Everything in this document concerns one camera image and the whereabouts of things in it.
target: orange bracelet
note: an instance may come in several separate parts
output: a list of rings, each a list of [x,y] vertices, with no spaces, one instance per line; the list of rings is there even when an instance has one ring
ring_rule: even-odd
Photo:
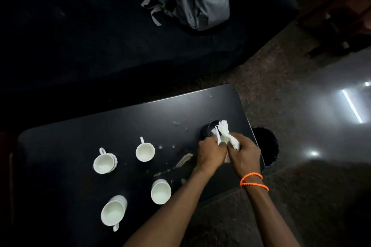
[[[246,176],[244,176],[244,177],[241,179],[241,181],[240,181],[240,186],[241,186],[241,187],[242,187],[243,185],[256,185],[256,186],[258,186],[258,187],[263,187],[263,188],[265,188],[267,191],[269,191],[269,188],[268,188],[266,185],[257,184],[257,183],[244,183],[244,182],[243,182],[247,177],[249,177],[249,176],[251,176],[251,175],[257,175],[257,176],[259,176],[261,179],[263,179],[263,176],[260,175],[260,174],[258,174],[258,173],[255,173],[255,172],[253,172],[253,173],[249,173],[249,174],[247,174]]]

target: black table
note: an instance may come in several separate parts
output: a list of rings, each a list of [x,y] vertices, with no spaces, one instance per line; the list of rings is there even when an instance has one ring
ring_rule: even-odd
[[[196,152],[201,127],[216,119],[227,120],[231,132],[255,141],[239,95],[230,85],[23,132],[14,169],[19,239],[38,246],[122,246],[160,207],[151,200],[153,181],[166,179],[175,193],[193,165],[174,166],[186,153]],[[156,148],[149,162],[135,156],[141,136]],[[99,175],[92,168],[100,147],[118,158],[109,174]],[[238,187],[239,181],[232,165],[224,164],[201,199]],[[102,224],[100,212],[118,194],[126,197],[128,208],[114,233]]]

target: dark sofa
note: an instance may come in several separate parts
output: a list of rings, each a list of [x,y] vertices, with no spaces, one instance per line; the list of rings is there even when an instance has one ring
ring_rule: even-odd
[[[83,115],[114,88],[129,98],[235,67],[297,15],[294,0],[230,0],[230,20],[196,33],[162,13],[155,26],[142,1],[2,0],[5,125],[77,105],[57,120]]]

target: white cup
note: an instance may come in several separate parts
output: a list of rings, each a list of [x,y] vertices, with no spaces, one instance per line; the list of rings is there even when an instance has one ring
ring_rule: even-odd
[[[118,224],[125,215],[128,202],[122,195],[114,196],[103,207],[100,213],[100,219],[106,226],[113,226],[114,231],[118,230]]]
[[[152,184],[151,198],[156,204],[165,204],[171,197],[171,187],[165,179],[158,179]]]
[[[143,137],[140,137],[141,144],[137,147],[135,155],[142,162],[150,161],[155,156],[155,147],[149,142],[144,142]]]
[[[94,160],[93,168],[98,174],[112,172],[117,166],[117,157],[107,153],[104,148],[99,149],[100,155]]]

